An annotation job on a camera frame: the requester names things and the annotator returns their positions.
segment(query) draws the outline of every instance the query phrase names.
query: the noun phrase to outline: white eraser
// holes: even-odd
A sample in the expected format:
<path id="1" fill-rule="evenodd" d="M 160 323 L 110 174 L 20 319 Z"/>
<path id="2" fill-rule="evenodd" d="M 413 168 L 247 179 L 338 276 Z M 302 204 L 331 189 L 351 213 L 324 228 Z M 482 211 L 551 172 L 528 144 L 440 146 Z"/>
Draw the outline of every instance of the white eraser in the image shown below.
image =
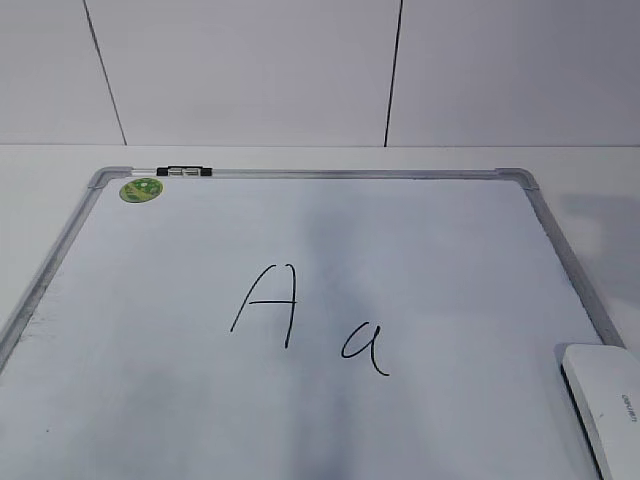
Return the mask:
<path id="1" fill-rule="evenodd" d="M 640 478 L 640 362 L 623 348 L 570 345 L 562 367 L 604 480 Z"/>

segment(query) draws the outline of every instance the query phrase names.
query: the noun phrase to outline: tile grout line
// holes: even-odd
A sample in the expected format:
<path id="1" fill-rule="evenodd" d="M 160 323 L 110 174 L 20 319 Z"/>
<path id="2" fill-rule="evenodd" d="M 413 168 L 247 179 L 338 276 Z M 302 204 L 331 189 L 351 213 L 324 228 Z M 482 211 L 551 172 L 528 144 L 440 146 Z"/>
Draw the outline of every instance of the tile grout line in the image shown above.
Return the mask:
<path id="1" fill-rule="evenodd" d="M 404 0 L 400 0 L 400 6 L 398 8 L 398 28 L 396 30 L 396 44 L 393 51 L 393 67 L 391 69 L 391 85 L 389 87 L 389 103 L 387 105 L 387 126 L 384 130 L 384 146 L 387 146 L 389 140 L 389 124 L 391 122 L 391 103 L 393 102 L 393 88 L 396 81 L 396 63 L 398 62 L 398 45 L 400 44 L 400 29 L 402 27 L 402 8 L 404 6 Z"/>
<path id="2" fill-rule="evenodd" d="M 100 66 L 102 67 L 102 73 L 104 74 L 104 79 L 107 82 L 107 90 L 109 91 L 109 96 L 111 97 L 111 104 L 113 105 L 113 111 L 116 114 L 116 120 L 118 121 L 118 127 L 120 128 L 122 141 L 124 142 L 125 145 L 127 145 L 127 137 L 124 135 L 124 129 L 122 128 L 122 121 L 120 120 L 120 114 L 118 113 L 118 107 L 116 106 L 116 99 L 113 96 L 113 90 L 111 89 L 111 82 L 109 82 L 107 69 L 104 66 L 104 60 L 102 59 L 102 52 L 100 51 L 100 46 L 98 45 L 98 37 L 96 37 L 96 31 L 93 28 L 93 21 L 91 21 L 91 15 L 89 14 L 89 6 L 87 5 L 87 0 L 82 0 L 82 4 L 84 5 L 84 12 L 87 15 L 87 22 L 89 23 L 89 30 L 91 31 L 93 46 L 95 47 L 96 53 L 98 54 L 98 59 L 100 60 Z"/>

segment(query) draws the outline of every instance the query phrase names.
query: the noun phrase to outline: green sticker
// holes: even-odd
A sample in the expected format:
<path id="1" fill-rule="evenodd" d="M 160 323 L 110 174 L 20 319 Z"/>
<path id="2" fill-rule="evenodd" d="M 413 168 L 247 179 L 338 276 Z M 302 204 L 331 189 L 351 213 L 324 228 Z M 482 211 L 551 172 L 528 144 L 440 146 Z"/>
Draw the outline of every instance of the green sticker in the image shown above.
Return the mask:
<path id="1" fill-rule="evenodd" d="M 120 198 L 129 203 L 153 200 L 162 193 L 162 183 L 155 178 L 139 178 L 120 189 Z"/>

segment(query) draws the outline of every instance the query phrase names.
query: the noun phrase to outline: whiteboard surface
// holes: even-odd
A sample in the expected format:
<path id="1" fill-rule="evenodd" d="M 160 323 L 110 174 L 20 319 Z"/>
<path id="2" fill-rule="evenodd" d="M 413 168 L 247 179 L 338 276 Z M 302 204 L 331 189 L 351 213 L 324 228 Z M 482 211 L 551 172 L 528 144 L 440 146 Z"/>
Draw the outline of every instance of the whiteboard surface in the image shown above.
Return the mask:
<path id="1" fill-rule="evenodd" d="M 516 183 L 126 181 L 0 376 L 3 478 L 597 478 L 555 349 L 599 339 Z M 289 305 L 230 333 L 287 263 L 289 348 Z"/>

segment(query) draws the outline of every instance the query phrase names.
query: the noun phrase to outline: white wall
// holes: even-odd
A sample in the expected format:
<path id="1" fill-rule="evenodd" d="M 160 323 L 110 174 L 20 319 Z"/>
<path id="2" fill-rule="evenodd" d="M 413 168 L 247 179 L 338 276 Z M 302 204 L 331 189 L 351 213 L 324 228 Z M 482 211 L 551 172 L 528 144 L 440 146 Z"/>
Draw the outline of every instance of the white wall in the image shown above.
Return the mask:
<path id="1" fill-rule="evenodd" d="M 640 144 L 638 0 L 405 0 L 389 145 Z"/>
<path id="2" fill-rule="evenodd" d="M 122 143 L 81 0 L 0 2 L 0 143 Z"/>
<path id="3" fill-rule="evenodd" d="M 382 145 L 395 0 L 90 0 L 129 144 Z"/>
<path id="4" fill-rule="evenodd" d="M 381 146 L 400 0 L 87 0 L 129 144 Z M 638 0 L 404 0 L 390 146 L 640 144 Z M 82 0 L 0 3 L 0 143 L 122 143 Z"/>

